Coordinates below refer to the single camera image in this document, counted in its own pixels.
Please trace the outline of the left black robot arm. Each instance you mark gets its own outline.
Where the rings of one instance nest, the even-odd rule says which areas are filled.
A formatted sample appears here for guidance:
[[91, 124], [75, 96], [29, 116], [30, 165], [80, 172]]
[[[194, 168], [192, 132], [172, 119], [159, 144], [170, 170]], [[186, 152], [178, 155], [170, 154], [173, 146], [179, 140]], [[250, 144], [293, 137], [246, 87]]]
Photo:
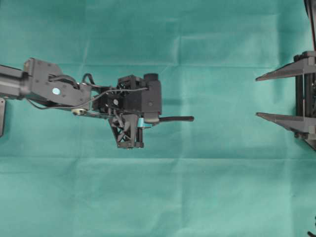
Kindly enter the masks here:
[[150, 90], [143, 78], [134, 75], [117, 86], [96, 85], [86, 73], [81, 82], [64, 74], [56, 64], [30, 58], [24, 68], [0, 67], [0, 132], [4, 133], [6, 99], [26, 99], [39, 110], [59, 109], [75, 116], [108, 120], [117, 147], [144, 147], [141, 99]]

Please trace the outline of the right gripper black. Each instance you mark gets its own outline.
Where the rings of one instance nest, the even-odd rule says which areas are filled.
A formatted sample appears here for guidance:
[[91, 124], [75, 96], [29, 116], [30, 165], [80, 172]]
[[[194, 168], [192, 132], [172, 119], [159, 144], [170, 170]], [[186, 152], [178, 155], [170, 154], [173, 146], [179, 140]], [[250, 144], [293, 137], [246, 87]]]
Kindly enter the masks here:
[[316, 149], [316, 53], [305, 51], [294, 62], [257, 77], [256, 81], [295, 77], [296, 115], [256, 113], [286, 130], [296, 132], [313, 150]]

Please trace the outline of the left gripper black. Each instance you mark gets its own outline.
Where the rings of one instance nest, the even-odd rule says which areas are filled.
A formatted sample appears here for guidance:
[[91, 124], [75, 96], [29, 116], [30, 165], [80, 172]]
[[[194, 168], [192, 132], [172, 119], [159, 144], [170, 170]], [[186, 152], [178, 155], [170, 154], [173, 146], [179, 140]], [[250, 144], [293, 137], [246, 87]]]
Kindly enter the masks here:
[[97, 92], [92, 102], [92, 111], [100, 118], [109, 118], [117, 147], [143, 148], [143, 131], [138, 127], [139, 117], [132, 113], [141, 113], [142, 92], [146, 90], [144, 78], [135, 75], [121, 77], [116, 86], [93, 83], [92, 90]]

